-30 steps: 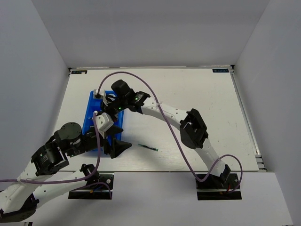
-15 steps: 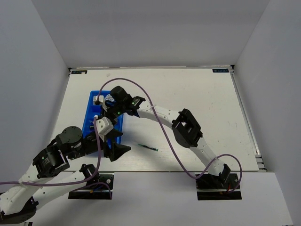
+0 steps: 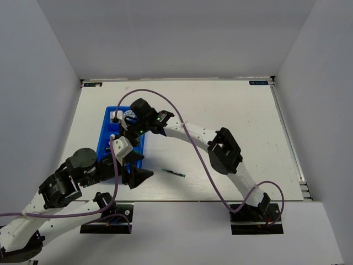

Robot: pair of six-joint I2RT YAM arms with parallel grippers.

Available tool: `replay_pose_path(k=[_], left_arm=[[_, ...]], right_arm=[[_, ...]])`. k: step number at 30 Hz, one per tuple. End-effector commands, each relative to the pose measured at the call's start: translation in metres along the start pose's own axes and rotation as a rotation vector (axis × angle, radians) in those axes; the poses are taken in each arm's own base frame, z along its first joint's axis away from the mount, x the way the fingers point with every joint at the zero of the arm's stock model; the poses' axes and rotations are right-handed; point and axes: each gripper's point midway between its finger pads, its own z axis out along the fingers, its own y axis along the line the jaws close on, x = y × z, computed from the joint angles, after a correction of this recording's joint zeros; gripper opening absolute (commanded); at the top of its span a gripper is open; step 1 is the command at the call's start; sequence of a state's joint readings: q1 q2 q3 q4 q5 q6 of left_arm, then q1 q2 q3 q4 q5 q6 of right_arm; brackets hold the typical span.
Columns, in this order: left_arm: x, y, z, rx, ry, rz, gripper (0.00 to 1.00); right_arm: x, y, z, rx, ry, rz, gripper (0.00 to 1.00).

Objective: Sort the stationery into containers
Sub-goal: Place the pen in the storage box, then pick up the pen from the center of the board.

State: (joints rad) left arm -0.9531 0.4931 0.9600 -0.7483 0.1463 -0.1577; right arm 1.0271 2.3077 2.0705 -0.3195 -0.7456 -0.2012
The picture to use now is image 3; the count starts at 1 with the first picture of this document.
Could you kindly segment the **blue cleaning gel jar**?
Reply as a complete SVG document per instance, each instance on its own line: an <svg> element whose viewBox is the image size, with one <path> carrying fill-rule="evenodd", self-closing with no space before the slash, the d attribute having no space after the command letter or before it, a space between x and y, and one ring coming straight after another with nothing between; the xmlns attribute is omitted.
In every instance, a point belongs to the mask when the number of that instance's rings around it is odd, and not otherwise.
<svg viewBox="0 0 353 265"><path fill-rule="evenodd" d="M137 118L136 114L131 109L129 109L129 110L124 112L124 118L125 117L128 117L130 119L136 119Z"/></svg>

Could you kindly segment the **green refill pen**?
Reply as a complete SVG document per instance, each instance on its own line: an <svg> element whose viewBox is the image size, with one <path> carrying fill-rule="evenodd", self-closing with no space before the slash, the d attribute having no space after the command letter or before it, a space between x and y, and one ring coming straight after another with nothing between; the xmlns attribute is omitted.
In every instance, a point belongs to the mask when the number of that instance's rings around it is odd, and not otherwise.
<svg viewBox="0 0 353 265"><path fill-rule="evenodd" d="M169 173L169 174L173 174L173 175L175 175L175 176L179 176L179 177L183 177L183 178L186 177L185 174L180 173L180 172L172 171L172 170L165 169L165 168L162 168L161 170L162 170L163 172L166 172L166 173Z"/></svg>

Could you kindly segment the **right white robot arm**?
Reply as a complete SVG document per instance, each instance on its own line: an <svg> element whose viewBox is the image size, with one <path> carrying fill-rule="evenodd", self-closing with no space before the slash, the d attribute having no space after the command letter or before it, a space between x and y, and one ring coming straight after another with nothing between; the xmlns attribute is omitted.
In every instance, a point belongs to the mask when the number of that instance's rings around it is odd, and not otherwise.
<svg viewBox="0 0 353 265"><path fill-rule="evenodd" d="M131 106L133 118L116 110L113 121L121 125L119 134L134 145L137 139L150 131L154 134L172 137L192 144L195 151L207 152L211 167L219 174L228 177L243 196L243 202L232 213L241 213L251 221L261 221L269 213L270 197L260 188L248 172L241 149L227 128L205 129L187 124L178 111L174 113L156 111L144 99L135 100Z"/></svg>

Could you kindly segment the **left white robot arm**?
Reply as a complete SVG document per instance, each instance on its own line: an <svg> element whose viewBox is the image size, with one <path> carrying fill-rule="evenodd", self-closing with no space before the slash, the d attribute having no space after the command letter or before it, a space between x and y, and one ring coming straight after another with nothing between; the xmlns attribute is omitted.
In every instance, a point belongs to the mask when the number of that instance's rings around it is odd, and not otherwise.
<svg viewBox="0 0 353 265"><path fill-rule="evenodd" d="M82 207L57 213L82 196L81 188L120 176L130 189L138 187L153 172L130 164L118 165L114 171L113 158L101 160L90 148L82 148L59 166L40 186L28 206L8 225L1 227L1 262L22 263L38 255L42 248L60 235L91 222L110 222L114 219L128 221L110 193L97 192Z"/></svg>

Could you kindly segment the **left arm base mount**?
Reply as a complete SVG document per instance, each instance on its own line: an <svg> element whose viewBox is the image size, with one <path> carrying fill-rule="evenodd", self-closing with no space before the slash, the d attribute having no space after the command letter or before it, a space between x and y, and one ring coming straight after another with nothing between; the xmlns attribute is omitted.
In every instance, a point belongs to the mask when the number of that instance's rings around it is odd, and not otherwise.
<svg viewBox="0 0 353 265"><path fill-rule="evenodd" d="M124 235L132 232L134 203L117 204L115 210L103 213L100 220L84 224L81 234Z"/></svg>

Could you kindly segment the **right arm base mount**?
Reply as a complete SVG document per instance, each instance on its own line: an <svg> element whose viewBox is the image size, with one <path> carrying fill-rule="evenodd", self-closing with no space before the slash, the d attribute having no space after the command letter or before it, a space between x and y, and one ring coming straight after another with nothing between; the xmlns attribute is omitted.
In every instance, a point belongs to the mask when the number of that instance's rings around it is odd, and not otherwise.
<svg viewBox="0 0 353 265"><path fill-rule="evenodd" d="M232 235L282 235L284 229L281 217L271 225L279 216L278 204L271 203L264 216L252 216L251 212L244 206L239 212L230 212L230 223Z"/></svg>

